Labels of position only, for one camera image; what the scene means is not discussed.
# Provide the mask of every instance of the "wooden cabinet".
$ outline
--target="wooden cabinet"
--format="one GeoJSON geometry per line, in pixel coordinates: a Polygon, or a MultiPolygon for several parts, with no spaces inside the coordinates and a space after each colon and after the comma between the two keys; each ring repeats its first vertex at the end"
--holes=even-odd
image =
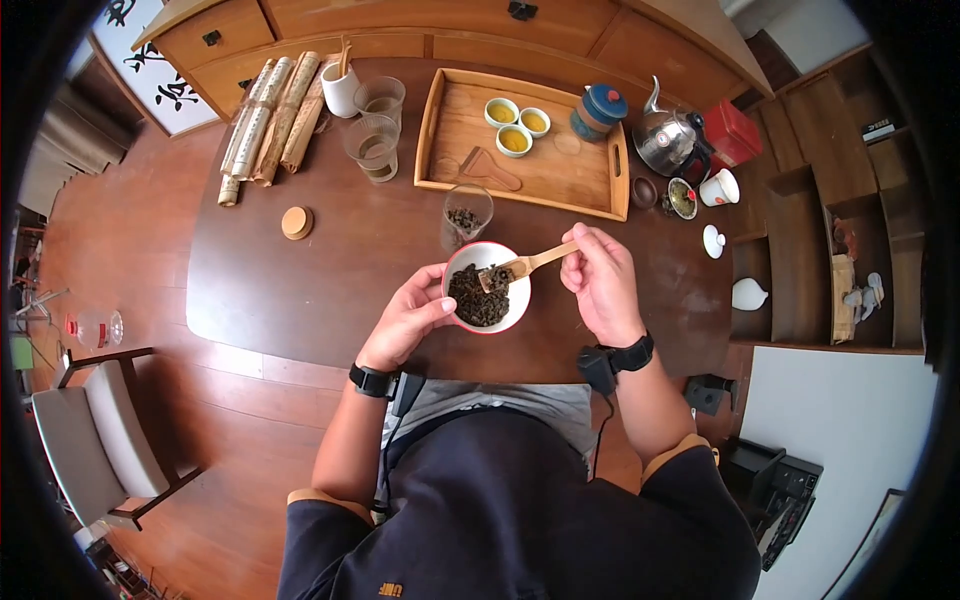
{"type": "MultiPolygon", "coordinates": [[[[510,16],[506,0],[265,0],[283,37],[379,27],[476,32],[541,44],[585,57],[616,14],[607,0],[539,0],[527,21],[510,16]]],[[[474,62],[483,63],[482,57],[474,62]]],[[[524,70],[522,65],[514,68],[524,70]]]]}
{"type": "Polygon", "coordinates": [[[629,13],[613,30],[597,62],[630,73],[645,82],[653,76],[674,96],[706,110],[725,95],[732,99],[740,78],[709,54],[654,21],[629,13]]]}
{"type": "Polygon", "coordinates": [[[654,74],[667,107],[712,108],[751,86],[773,97],[716,0],[536,4],[536,15],[520,21],[505,0],[169,0],[134,46],[153,40],[225,120],[242,95],[237,82],[259,73],[263,60],[335,52],[340,36],[353,40],[356,58],[463,60],[547,77],[570,91],[606,83],[636,108],[654,74]]]}
{"type": "MultiPolygon", "coordinates": [[[[423,57],[422,34],[362,34],[350,36],[352,55],[367,57],[423,57]]],[[[260,73],[267,59],[298,57],[301,52],[317,52],[321,56],[340,51],[340,37],[318,37],[305,41],[277,44],[238,57],[206,64],[191,73],[211,101],[225,114],[233,114],[243,99],[241,82],[260,73]]]]}
{"type": "Polygon", "coordinates": [[[759,311],[733,311],[734,340],[923,353],[924,169],[881,64],[873,52],[854,53],[751,114],[764,154],[733,169],[734,280],[753,277],[770,297],[759,311]],[[860,129],[882,118],[895,131],[865,142],[860,129]],[[855,236],[849,246],[833,239],[834,218],[855,236]],[[852,268],[846,280],[832,276],[835,261],[852,268]],[[851,278],[862,288],[872,273],[885,297],[853,325],[843,298],[851,278]]]}
{"type": "Polygon", "coordinates": [[[155,44],[164,56],[173,58],[178,69],[188,71],[273,42],[256,0],[227,0],[159,36],[155,44]]]}

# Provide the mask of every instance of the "gaiwan lid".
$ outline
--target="gaiwan lid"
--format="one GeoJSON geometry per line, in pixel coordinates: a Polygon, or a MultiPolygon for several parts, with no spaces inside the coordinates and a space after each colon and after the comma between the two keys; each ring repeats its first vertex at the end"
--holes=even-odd
{"type": "Polygon", "coordinates": [[[612,86],[607,84],[591,85],[587,94],[593,105],[611,119],[620,120],[627,116],[627,101],[612,86]]]}

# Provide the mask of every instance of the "chair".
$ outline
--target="chair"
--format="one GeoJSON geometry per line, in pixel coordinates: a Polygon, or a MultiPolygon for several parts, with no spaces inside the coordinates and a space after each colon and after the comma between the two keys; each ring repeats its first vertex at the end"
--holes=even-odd
{"type": "Polygon", "coordinates": [[[185,486],[202,468],[170,482],[160,469],[131,402],[133,358],[153,348],[74,360],[68,350],[51,389],[33,395],[36,427],[50,467],[73,514],[88,526],[108,522],[143,531],[139,519],[185,486]],[[66,387],[74,372],[96,367],[81,387],[66,387]],[[129,498],[152,498],[132,511],[129,498]]]}

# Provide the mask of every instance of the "hand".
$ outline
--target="hand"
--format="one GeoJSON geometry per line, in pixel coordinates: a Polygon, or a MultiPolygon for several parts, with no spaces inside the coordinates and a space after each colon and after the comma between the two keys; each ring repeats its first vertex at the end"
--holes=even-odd
{"type": "Polygon", "coordinates": [[[444,297],[440,284],[430,285],[445,271],[445,263],[421,267],[396,290],[357,355],[358,367],[395,371],[427,333],[435,327],[453,324],[450,314],[456,310],[457,301],[444,297]]]}
{"type": "Polygon", "coordinates": [[[627,348],[646,335],[636,304],[636,275],[630,251],[598,228],[583,223],[564,234],[580,250],[564,256],[560,281],[577,295],[580,316],[604,346],[627,348]]]}

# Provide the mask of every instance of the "chinese calligraphy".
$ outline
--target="chinese calligraphy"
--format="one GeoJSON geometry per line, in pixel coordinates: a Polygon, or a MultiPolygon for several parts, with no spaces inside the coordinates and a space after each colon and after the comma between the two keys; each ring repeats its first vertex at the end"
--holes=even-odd
{"type": "Polygon", "coordinates": [[[194,104],[200,102],[198,98],[191,98],[190,96],[196,96],[197,92],[190,87],[190,84],[182,80],[183,77],[180,73],[177,74],[177,78],[174,79],[174,83],[167,85],[158,85],[156,90],[160,92],[156,95],[156,104],[159,106],[160,102],[164,99],[168,99],[174,103],[174,110],[177,112],[183,108],[183,100],[188,100],[194,104]]]}
{"type": "Polygon", "coordinates": [[[141,46],[140,50],[138,50],[133,56],[123,59],[123,62],[131,62],[132,64],[128,64],[127,66],[133,69],[134,73],[139,73],[140,67],[145,65],[147,60],[165,60],[163,55],[159,53],[156,46],[154,46],[154,43],[151,41],[148,41],[141,46]]]}
{"type": "Polygon", "coordinates": [[[127,18],[127,15],[130,14],[130,11],[133,10],[133,6],[136,5],[136,0],[110,0],[107,4],[107,9],[104,11],[104,16],[107,18],[107,24],[113,24],[113,27],[127,27],[127,23],[124,19],[127,18]]]}

